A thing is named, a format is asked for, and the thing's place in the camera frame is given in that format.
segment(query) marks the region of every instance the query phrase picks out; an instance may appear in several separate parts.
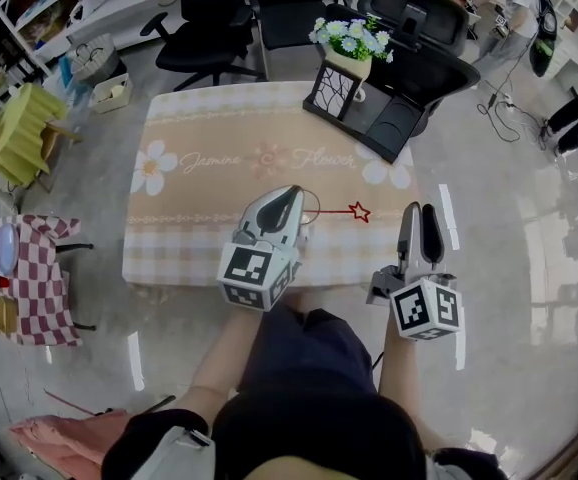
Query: red star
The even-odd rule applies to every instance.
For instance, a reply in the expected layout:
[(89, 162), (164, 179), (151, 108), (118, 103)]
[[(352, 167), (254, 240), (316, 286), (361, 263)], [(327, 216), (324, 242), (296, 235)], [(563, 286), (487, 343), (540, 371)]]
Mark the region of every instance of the red star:
[(360, 201), (356, 201), (355, 205), (350, 204), (349, 209), (353, 212), (354, 219), (360, 219), (369, 224), (369, 215), (371, 215), (371, 212), (369, 210), (365, 210), (360, 204)]

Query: white flower print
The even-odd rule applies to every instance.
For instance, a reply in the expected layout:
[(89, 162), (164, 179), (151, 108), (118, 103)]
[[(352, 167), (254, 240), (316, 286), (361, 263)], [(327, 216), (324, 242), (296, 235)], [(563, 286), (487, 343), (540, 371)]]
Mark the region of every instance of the white flower print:
[(131, 180), (131, 193), (138, 192), (144, 184), (147, 194), (158, 195), (165, 186), (163, 172), (173, 171), (178, 165), (178, 156), (175, 153), (165, 153), (165, 143), (154, 140), (147, 147), (147, 154), (138, 151), (136, 165)]
[(409, 146), (402, 148), (396, 162), (389, 165), (380, 156), (363, 144), (356, 144), (356, 153), (370, 162), (362, 169), (362, 177), (371, 185), (382, 183), (387, 177), (391, 184), (398, 189), (405, 189), (411, 185), (411, 174), (407, 167), (413, 167)]

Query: tile floor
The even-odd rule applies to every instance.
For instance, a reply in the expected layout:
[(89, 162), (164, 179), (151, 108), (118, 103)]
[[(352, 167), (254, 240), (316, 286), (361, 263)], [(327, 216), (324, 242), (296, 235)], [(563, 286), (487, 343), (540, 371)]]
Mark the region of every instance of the tile floor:
[[(12, 442), (6, 428), (40, 414), (80, 416), (45, 389), (94, 412), (138, 411), (180, 395), (228, 312), (216, 290), (136, 289), (120, 275), (128, 189), (147, 108), (184, 79), (155, 67), (159, 46), (124, 53), (134, 83), (130, 106), (91, 115), (79, 130), (85, 141), (70, 150), (53, 191), (33, 187), (24, 201), (25, 212), (80, 218), (83, 231), (74, 241), (96, 246), (61, 258), (71, 273), (75, 318), (98, 326), (82, 333), (84, 346), (23, 348), (0, 339), (3, 449), (21, 471), (44, 479), (56, 473)], [(310, 48), (270, 57), (274, 80), (315, 76), (318, 56)], [(260, 65), (254, 55), (252, 62)], [(567, 100), (524, 62), (511, 79), (515, 102), (536, 116)], [(489, 94), (468, 90), (447, 98), (411, 141), (424, 200), (446, 210), (441, 185), (451, 197), (456, 250), (442, 212), (439, 218), (467, 325), (465, 342), (448, 337), (418, 346), (422, 405), (441, 435), (496, 453), (510, 476), (523, 478), (578, 429), (578, 153), (555, 161), (520, 123), (520, 140), (503, 142), (476, 110)], [(319, 297), (377, 356), (386, 310), (364, 306), (360, 288)], [(141, 374), (135, 364), (132, 373), (130, 336), (139, 343)]]

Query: checkered tablecloth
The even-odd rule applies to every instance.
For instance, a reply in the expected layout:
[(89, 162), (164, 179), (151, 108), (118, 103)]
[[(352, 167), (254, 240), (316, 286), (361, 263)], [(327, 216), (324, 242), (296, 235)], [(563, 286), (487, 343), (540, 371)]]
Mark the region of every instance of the checkered tablecloth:
[(1, 290), (18, 301), (18, 331), (8, 335), (20, 345), (80, 345), (68, 301), (68, 277), (56, 261), (54, 240), (80, 232), (78, 219), (16, 215), (0, 218), (19, 236), (18, 263), (10, 286)]
[(365, 283), (396, 261), (402, 212), (418, 199), (411, 152), (406, 146), (389, 165), (307, 113), (312, 86), (237, 84), (154, 98), (130, 189), (126, 281), (216, 285), (222, 248), (246, 206), (289, 184), (318, 192), (322, 209), (359, 200), (372, 212), (370, 224), (321, 214), (306, 226), (294, 286)]

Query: flower pot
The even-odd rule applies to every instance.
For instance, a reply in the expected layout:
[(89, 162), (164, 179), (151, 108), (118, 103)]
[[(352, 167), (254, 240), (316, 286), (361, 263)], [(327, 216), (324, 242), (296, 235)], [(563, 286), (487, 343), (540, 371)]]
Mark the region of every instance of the flower pot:
[(360, 85), (358, 90), (354, 95), (356, 101), (365, 100), (365, 91), (361, 88), (362, 82), (364, 82), (371, 73), (371, 57), (367, 57), (365, 60), (352, 59), (351, 57), (345, 57), (337, 52), (334, 52), (329, 45), (325, 45), (325, 59), (327, 59), (332, 64), (335, 64), (342, 69), (349, 71), (353, 75), (360, 77)]

